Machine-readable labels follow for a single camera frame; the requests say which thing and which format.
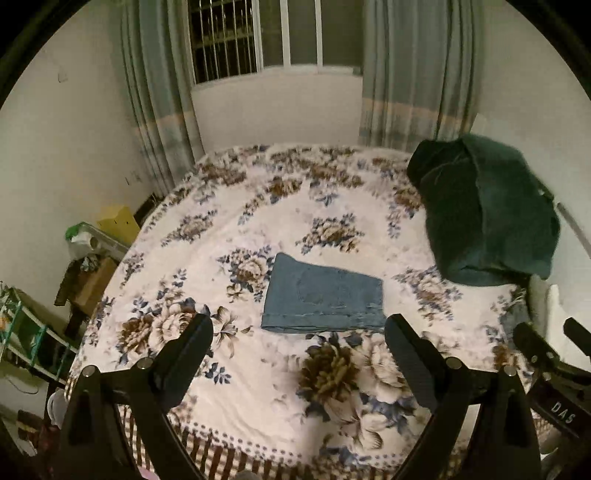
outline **green metal rack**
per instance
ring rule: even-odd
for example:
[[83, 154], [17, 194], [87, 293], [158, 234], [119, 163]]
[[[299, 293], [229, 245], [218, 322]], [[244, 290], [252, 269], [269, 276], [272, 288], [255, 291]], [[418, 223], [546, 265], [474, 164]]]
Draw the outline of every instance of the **green metal rack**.
[[0, 290], [0, 317], [9, 322], [0, 329], [0, 362], [12, 352], [28, 365], [62, 385], [78, 349], [42, 322], [23, 302], [16, 288]]

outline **green cloth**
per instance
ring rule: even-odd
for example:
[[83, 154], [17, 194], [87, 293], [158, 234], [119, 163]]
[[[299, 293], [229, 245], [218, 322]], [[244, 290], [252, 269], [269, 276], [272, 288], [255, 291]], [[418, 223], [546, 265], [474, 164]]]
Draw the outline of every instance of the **green cloth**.
[[425, 140], [407, 174], [444, 278], [473, 286], [548, 278], [560, 224], [518, 150], [475, 135]]

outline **bed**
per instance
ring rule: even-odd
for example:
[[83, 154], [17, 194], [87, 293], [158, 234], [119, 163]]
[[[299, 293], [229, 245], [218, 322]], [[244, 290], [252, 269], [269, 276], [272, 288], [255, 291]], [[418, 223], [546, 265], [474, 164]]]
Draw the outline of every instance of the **bed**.
[[[384, 313], [402, 313], [446, 356], [471, 368], [524, 360], [499, 318], [514, 286], [443, 280], [410, 185], [408, 155], [388, 149], [255, 145], [203, 157], [159, 205], [119, 265], [86, 331], [67, 390], [85, 365], [129, 368], [176, 338], [195, 312], [211, 316], [212, 348], [169, 419], [212, 480], [249, 469], [264, 480], [392, 478], [429, 413], [413, 399], [380, 333], [280, 334], [260, 328], [274, 257], [383, 282]], [[300, 393], [311, 346], [350, 362], [339, 398]], [[139, 466], [153, 469], [127, 408], [120, 410]], [[457, 441], [460, 461], [473, 418]]]

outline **metal pole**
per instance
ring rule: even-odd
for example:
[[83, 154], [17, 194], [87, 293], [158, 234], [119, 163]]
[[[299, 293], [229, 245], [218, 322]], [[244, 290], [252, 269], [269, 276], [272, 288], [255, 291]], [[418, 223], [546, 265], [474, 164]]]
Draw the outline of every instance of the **metal pole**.
[[236, 0], [232, 0], [232, 10], [234, 13], [234, 42], [236, 44], [236, 63], [238, 64], [238, 75], [240, 75], [240, 55], [238, 53], [238, 29], [236, 28]]
[[220, 78], [220, 68], [217, 62], [217, 52], [216, 52], [216, 39], [213, 32], [213, 0], [209, 0], [209, 25], [212, 29], [212, 46], [213, 46], [213, 59], [216, 64], [216, 78]]
[[230, 76], [230, 64], [228, 63], [228, 37], [226, 35], [226, 12], [223, 9], [223, 1], [222, 1], [222, 24], [223, 24], [223, 48], [226, 53], [226, 71], [228, 76]]
[[244, 27], [244, 22], [246, 21], [246, 46], [248, 52], [248, 68], [249, 73], [252, 73], [252, 60], [251, 60], [251, 39], [250, 33], [248, 28], [248, 6], [246, 4], [247, 0], [244, 0], [244, 17], [242, 17], [242, 26]]
[[203, 62], [205, 64], [205, 80], [209, 81], [209, 71], [207, 70], [207, 52], [205, 51], [205, 32], [203, 31], [203, 10], [201, 0], [199, 0], [199, 20], [201, 21], [201, 45], [203, 46]]

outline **gray curtain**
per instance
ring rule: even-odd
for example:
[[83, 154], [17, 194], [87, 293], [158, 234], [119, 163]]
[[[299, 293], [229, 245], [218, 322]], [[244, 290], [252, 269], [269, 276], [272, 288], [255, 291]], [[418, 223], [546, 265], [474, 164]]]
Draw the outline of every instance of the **gray curtain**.
[[482, 61], [480, 0], [366, 0], [363, 145], [412, 152], [470, 130]]
[[127, 87], [147, 169], [168, 193], [203, 155], [191, 101], [192, 63], [183, 0], [124, 0], [121, 39]]

